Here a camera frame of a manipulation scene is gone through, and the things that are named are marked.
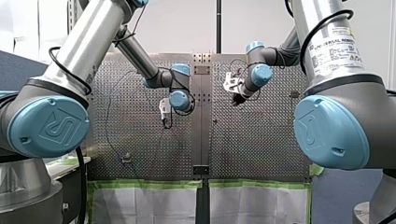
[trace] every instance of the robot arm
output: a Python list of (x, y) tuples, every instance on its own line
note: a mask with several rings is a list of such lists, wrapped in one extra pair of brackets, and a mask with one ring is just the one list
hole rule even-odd
[(309, 87), (295, 110), (294, 131), (305, 155), (327, 168), (394, 169), (396, 104), (381, 77), (364, 69), (348, 21), (353, 11), (343, 9), (341, 0), (290, 2), (295, 29), (285, 44), (275, 50), (251, 43), (247, 79), (227, 74), (224, 88), (234, 93), (233, 104), (270, 80), (269, 65), (300, 61)]
[(272, 77), (270, 66), (294, 66), (298, 64), (300, 45), (295, 28), (278, 48), (265, 47), (261, 41), (247, 45), (247, 78), (232, 78), (229, 74), (224, 88), (231, 91), (233, 105), (240, 105), (262, 88)]
[[(130, 36), (124, 27), (118, 32), (118, 38)], [(191, 69), (187, 64), (175, 63), (171, 69), (160, 69), (150, 59), (134, 36), (121, 41), (118, 48), (143, 76), (147, 88), (168, 88), (169, 103), (176, 111), (190, 113), (193, 110), (193, 98), (190, 95)]]
[[(86, 95), (91, 92), (100, 63), (121, 25), (147, 2), (91, 0), (60, 48), (55, 63), (42, 76), (30, 78), (18, 94), (0, 92), (2, 161), (54, 158), (79, 146), (89, 130)], [(160, 71), (134, 38), (121, 41), (120, 46), (125, 55), (135, 56), (134, 65), (148, 86), (171, 88), (174, 108), (188, 111), (190, 101), (184, 101), (189, 98), (187, 65), (175, 64), (169, 71)]]

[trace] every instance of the metal stand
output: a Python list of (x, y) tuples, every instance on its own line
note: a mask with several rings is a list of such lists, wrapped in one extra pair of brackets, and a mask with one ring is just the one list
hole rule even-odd
[(354, 224), (379, 223), (396, 208), (396, 171), (384, 170), (382, 180), (369, 203), (358, 204), (353, 211)]
[(352, 224), (369, 224), (369, 203), (360, 203), (353, 209)]
[(0, 164), (0, 224), (61, 224), (62, 184), (51, 183), (42, 160)]

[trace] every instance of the pegboard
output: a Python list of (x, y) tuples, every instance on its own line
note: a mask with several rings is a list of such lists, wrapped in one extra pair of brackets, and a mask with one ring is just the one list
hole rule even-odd
[[(168, 90), (145, 89), (142, 77), (121, 54), (107, 54), (90, 97), (90, 179), (193, 179), (193, 166), (207, 165), (209, 178), (306, 180), (309, 160), (292, 128), (300, 98), (290, 95), (306, 87), (298, 67), (274, 67), (274, 77), (258, 101), (233, 107), (233, 94), (222, 82), (230, 68), (235, 72), (246, 67), (241, 62), (230, 66), (232, 59), (244, 60), (244, 55), (151, 57), (161, 67), (191, 66), (191, 94), (197, 106), (188, 117), (174, 114), (174, 128), (165, 130), (158, 104)], [(130, 162), (122, 163), (122, 157)]]
[[(171, 67), (190, 64), (192, 56), (153, 60)], [(174, 115), (173, 128), (165, 130), (158, 106), (169, 90), (146, 89), (142, 80), (120, 54), (109, 53), (102, 62), (90, 97), (89, 179), (192, 179), (191, 117)]]
[(239, 71), (246, 77), (245, 59), (212, 57), (210, 176), (306, 181), (310, 161), (293, 130), (294, 109), (307, 87), (306, 77), (299, 67), (272, 67), (273, 77), (258, 100), (235, 107), (230, 104), (233, 94), (222, 87), (224, 74)]

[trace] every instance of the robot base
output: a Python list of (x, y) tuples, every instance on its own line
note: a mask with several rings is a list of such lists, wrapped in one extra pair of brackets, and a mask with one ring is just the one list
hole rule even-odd
[(54, 182), (44, 195), (0, 207), (0, 224), (62, 224), (63, 201), (62, 184)]
[(394, 213), (396, 208), (396, 171), (384, 170), (381, 182), (369, 203), (360, 203), (353, 210), (354, 224), (377, 224)]

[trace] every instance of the white wall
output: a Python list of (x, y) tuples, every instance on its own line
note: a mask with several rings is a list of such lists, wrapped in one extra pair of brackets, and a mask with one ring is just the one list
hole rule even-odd
[[(1, 9), (6, 8), (5, 2), (12, 2), (15, 5), (16, 2), (23, 1), (50, 0), (0, 0), (0, 3), (3, 2), (3, 5), (0, 4), (0, 12), (4, 12)], [(66, 0), (56, 1), (60, 6), (51, 8), (57, 8), (60, 12), (51, 13), (51, 17), (64, 14), (65, 7), (61, 4)], [(246, 45), (253, 40), (262, 40), (266, 46), (278, 46), (293, 27), (293, 19), (287, 13), (282, 0), (223, 0), (222, 2), (223, 53), (245, 53)], [(387, 86), (390, 83), (391, 87), (396, 88), (396, 78), (393, 75), (396, 71), (393, 53), (396, 50), (394, 43), (396, 35), (392, 35), (396, 26), (395, 5), (396, 0), (349, 0), (346, 3), (347, 8), (355, 11), (351, 24), (366, 69), (379, 74)], [(131, 30), (139, 12), (136, 11), (133, 20), (129, 23)], [(4, 27), (7, 21), (1, 19)], [(216, 0), (149, 0), (136, 32), (136, 38), (147, 52), (213, 52), (216, 50)], [(52, 40), (61, 41), (63, 36), (64, 34), (60, 34), (59, 38), (51, 36), (47, 42), (57, 44)]]
[[(134, 29), (136, 11), (129, 29)], [(216, 49), (216, 0), (149, 0), (136, 30), (147, 52), (209, 52)]]

